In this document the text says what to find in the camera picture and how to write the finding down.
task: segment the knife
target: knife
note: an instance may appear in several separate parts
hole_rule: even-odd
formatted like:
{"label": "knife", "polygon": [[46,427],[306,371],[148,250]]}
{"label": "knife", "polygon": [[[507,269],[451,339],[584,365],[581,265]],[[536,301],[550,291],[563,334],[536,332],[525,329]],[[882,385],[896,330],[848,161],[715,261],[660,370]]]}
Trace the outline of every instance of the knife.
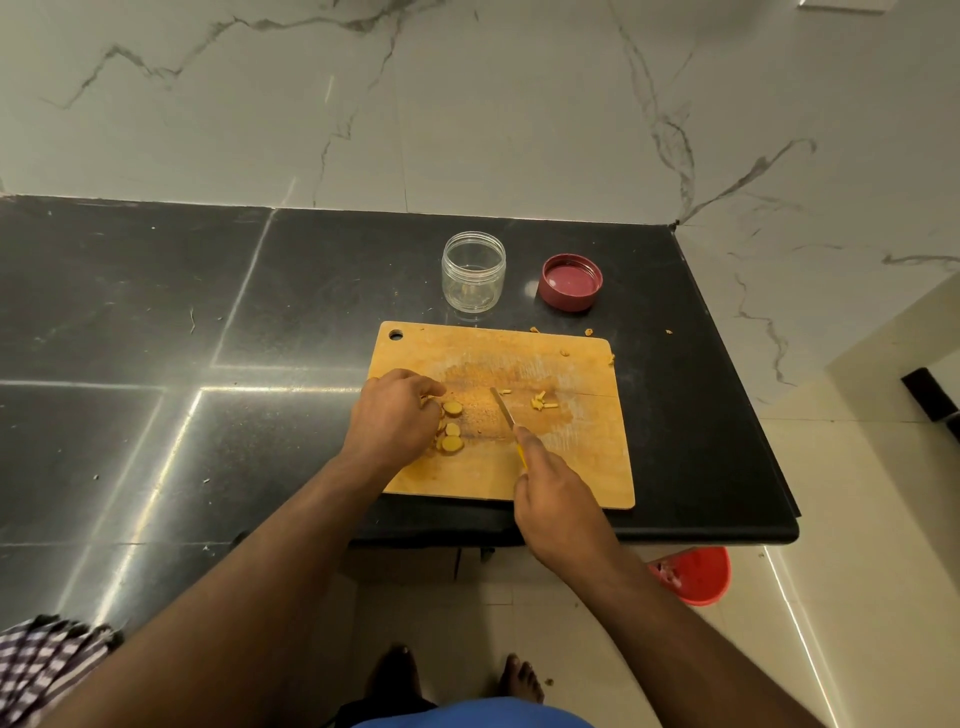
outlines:
{"label": "knife", "polygon": [[[514,416],[510,414],[510,410],[507,409],[507,403],[500,397],[500,393],[496,391],[496,387],[490,388],[490,393],[493,395],[493,400],[496,401],[496,406],[500,408],[500,411],[503,412],[503,416],[507,418],[507,425],[510,427],[510,434],[514,434],[514,427],[516,427],[516,421]],[[516,451],[520,453],[520,462],[523,463],[523,467],[527,467],[527,461],[523,457],[523,448],[520,447],[520,443],[516,443]]]}

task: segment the foot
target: foot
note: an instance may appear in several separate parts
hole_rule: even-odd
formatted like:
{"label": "foot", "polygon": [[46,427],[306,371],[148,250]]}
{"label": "foot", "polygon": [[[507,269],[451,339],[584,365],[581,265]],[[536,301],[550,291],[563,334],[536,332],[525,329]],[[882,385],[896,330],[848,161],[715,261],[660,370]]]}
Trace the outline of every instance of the foot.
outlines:
{"label": "foot", "polygon": [[395,644],[380,658],[367,687],[367,697],[403,697],[420,694],[420,674],[406,644]]}
{"label": "foot", "polygon": [[520,658],[511,655],[500,678],[501,697],[515,697],[531,703],[543,703],[543,689],[530,663],[520,663]]}

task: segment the hand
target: hand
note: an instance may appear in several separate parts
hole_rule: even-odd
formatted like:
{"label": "hand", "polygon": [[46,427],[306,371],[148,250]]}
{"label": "hand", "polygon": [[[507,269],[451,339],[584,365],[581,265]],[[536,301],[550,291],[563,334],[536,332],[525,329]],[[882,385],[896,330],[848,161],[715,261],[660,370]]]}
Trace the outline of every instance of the hand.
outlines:
{"label": "hand", "polygon": [[514,518],[534,556],[567,584],[618,559],[623,550],[587,484],[530,430],[514,433],[527,461]]}
{"label": "hand", "polygon": [[445,391],[439,381],[408,369],[368,379],[350,412],[341,454],[389,481],[433,443],[440,406],[422,398]]}

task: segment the left hand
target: left hand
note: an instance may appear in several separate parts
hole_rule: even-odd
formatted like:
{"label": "left hand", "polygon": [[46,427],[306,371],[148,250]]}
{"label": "left hand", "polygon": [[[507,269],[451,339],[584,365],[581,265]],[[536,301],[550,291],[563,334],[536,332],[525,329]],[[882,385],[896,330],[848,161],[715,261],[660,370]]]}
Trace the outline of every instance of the left hand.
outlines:
{"label": "left hand", "polygon": [[422,398],[444,392],[439,381],[409,369],[368,379],[350,413],[341,454],[389,481],[433,443],[441,410]]}

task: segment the gray vein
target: gray vein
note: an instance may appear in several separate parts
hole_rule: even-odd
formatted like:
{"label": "gray vein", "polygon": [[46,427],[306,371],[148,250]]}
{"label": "gray vein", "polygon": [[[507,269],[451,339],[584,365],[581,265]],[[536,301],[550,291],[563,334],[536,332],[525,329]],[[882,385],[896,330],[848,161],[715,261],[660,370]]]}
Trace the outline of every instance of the gray vein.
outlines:
{"label": "gray vein", "polygon": [[[377,23],[380,22],[385,17],[401,14],[408,11],[408,9],[419,2],[419,0],[390,0],[386,6],[380,12],[377,12],[369,17],[357,18],[354,20],[339,20],[329,15],[320,14],[320,15],[311,15],[309,17],[302,18],[300,20],[294,20],[289,23],[279,23],[270,18],[260,18],[259,20],[245,20],[242,17],[237,17],[236,15],[230,20],[217,21],[211,23],[207,26],[206,33],[204,34],[204,39],[201,40],[197,45],[191,48],[187,54],[183,57],[179,64],[175,67],[167,66],[151,66],[137,53],[135,53],[130,48],[121,45],[119,43],[112,44],[104,55],[100,58],[97,64],[93,67],[93,70],[86,76],[86,78],[81,82],[80,86],[74,92],[73,96],[67,99],[66,102],[62,104],[56,104],[61,109],[69,109],[72,107],[78,99],[80,99],[86,90],[90,88],[97,79],[100,78],[101,72],[107,66],[107,64],[113,59],[120,58],[132,63],[134,66],[139,68],[147,78],[160,78],[166,83],[170,84],[180,77],[180,74],[183,73],[187,67],[197,59],[207,48],[209,48],[213,43],[215,43],[220,36],[226,33],[230,28],[233,28],[237,25],[242,25],[246,28],[249,28],[252,31],[257,33],[270,33],[272,31],[286,31],[293,28],[302,28],[309,25],[333,25],[338,28],[342,28],[346,31],[356,33],[358,35],[366,35],[373,28],[376,27]],[[446,0],[439,0],[434,2],[426,7],[423,10],[429,8],[437,7],[442,5]],[[393,47],[391,48],[390,55],[393,54]]]}
{"label": "gray vein", "polygon": [[948,273],[953,273],[957,269],[953,266],[960,263],[960,256],[958,255],[901,255],[899,257],[894,257],[894,255],[884,248],[880,248],[876,245],[835,245],[832,243],[807,243],[806,245],[798,245],[790,249],[790,253],[795,253],[801,251],[804,248],[825,248],[831,251],[846,251],[846,250],[863,250],[863,251],[877,251],[883,253],[883,258],[880,259],[881,265],[892,265],[892,266],[916,266],[916,265],[926,265],[927,263],[933,263],[934,265],[939,265]]}
{"label": "gray vein", "polygon": [[774,357],[773,369],[774,374],[777,377],[777,381],[780,384],[786,384],[790,387],[796,387],[792,381],[787,381],[783,376],[783,372],[780,370],[780,364],[783,361],[783,358],[786,356],[787,351],[790,348],[790,342],[788,342],[784,337],[780,336],[777,333],[777,329],[774,326],[774,320],[767,318],[766,316],[752,316],[743,310],[743,306],[747,302],[747,284],[743,282],[740,278],[740,275],[737,273],[733,274],[733,279],[736,280],[740,288],[743,289],[743,297],[740,299],[740,305],[736,309],[736,318],[738,319],[747,319],[748,321],[762,321],[766,323],[766,334],[767,338],[770,339],[777,346],[777,355]]}
{"label": "gray vein", "polygon": [[[685,112],[674,114],[673,117],[660,111],[662,92],[658,93],[657,91],[657,85],[654,83],[653,73],[650,71],[650,65],[647,63],[646,57],[630,36],[623,21],[620,20],[612,0],[607,0],[607,7],[610,9],[613,23],[616,25],[616,29],[620,33],[620,38],[623,41],[627,63],[630,65],[630,79],[634,97],[640,104],[640,111],[643,114],[649,133],[657,148],[657,155],[660,157],[663,165],[671,172],[675,172],[680,178],[681,209],[680,214],[677,216],[678,224],[683,225],[687,223],[705,207],[725,197],[730,197],[746,185],[762,177],[783,155],[797,144],[808,145],[810,154],[814,154],[817,151],[817,142],[814,139],[807,137],[791,139],[773,158],[757,158],[754,161],[753,167],[751,167],[745,175],[727,187],[727,189],[719,195],[697,206],[693,205],[696,194],[696,165],[694,162],[693,148],[690,144],[689,136],[684,129],[686,115],[689,113],[688,105]],[[669,88],[680,77],[693,59],[696,49],[697,46],[694,44],[689,54],[687,54],[686,59],[681,64],[680,69],[673,75],[673,78],[670,79],[662,91]]]}
{"label": "gray vein", "polygon": [[698,212],[700,212],[704,207],[708,205],[712,205],[718,200],[723,200],[725,197],[730,197],[733,193],[738,192],[739,190],[741,190],[743,187],[747,186],[754,180],[757,180],[763,175],[765,175],[770,170],[770,168],[773,167],[773,165],[776,164],[777,161],[783,155],[785,155],[787,152],[789,152],[798,144],[806,144],[809,147],[811,155],[816,154],[817,152],[817,142],[814,139],[811,139],[805,136],[799,139],[790,139],[790,141],[784,144],[780,148],[780,150],[773,155],[773,158],[771,159],[768,159],[767,157],[756,158],[756,161],[754,161],[754,166],[750,168],[750,171],[747,172],[747,174],[745,174],[739,180],[731,184],[729,187],[727,187],[727,189],[725,189],[719,195],[716,195],[715,197],[712,197],[706,202],[700,203],[699,205],[691,209],[685,217],[681,216],[680,224],[682,225],[683,223],[685,223],[687,220],[689,220]]}
{"label": "gray vein", "polygon": [[[388,9],[393,8],[391,12],[396,12],[396,26],[394,27],[393,32],[390,33],[390,44],[386,55],[383,57],[383,61],[380,63],[380,70],[377,72],[373,80],[367,84],[368,93],[370,93],[383,79],[383,73],[387,68],[387,63],[390,62],[390,59],[394,56],[396,42],[400,36],[400,32],[403,30],[403,24],[406,19],[411,15],[433,10],[434,8],[445,5],[447,2],[449,2],[449,0],[432,0],[432,2],[426,3],[419,8],[410,10],[410,6],[413,5],[414,2],[417,2],[417,0],[394,0],[394,2],[388,6]],[[353,122],[356,119],[359,111],[360,106],[358,104],[357,107],[350,112],[350,116],[347,118],[347,121],[343,125],[338,124],[337,128],[326,138],[324,148],[320,152],[320,174],[317,176],[317,181],[313,185],[313,207],[317,206],[317,198],[320,195],[320,188],[323,185],[324,177],[326,176],[326,162],[327,156],[330,152],[330,146],[333,144],[334,139],[341,139],[342,141],[351,141],[353,139]]]}
{"label": "gray vein", "polygon": [[[677,177],[680,178],[681,211],[678,217],[682,220],[688,219],[696,194],[693,148],[684,129],[684,123],[690,114],[690,105],[682,105],[672,115],[660,110],[657,85],[654,83],[653,73],[650,71],[650,65],[647,63],[646,57],[630,37],[623,22],[616,14],[612,0],[607,0],[607,6],[610,8],[613,22],[623,41],[627,63],[630,65],[630,80],[634,97],[640,104],[640,111],[647,123],[647,130],[654,141],[657,156],[660,157],[663,166],[676,173]],[[692,50],[680,70],[674,75],[674,80],[680,76],[691,58],[693,58]]]}
{"label": "gray vein", "polygon": [[883,265],[924,265],[925,263],[942,263],[945,271],[952,271],[951,263],[960,263],[956,255],[903,255],[893,257],[887,254],[880,261]]}

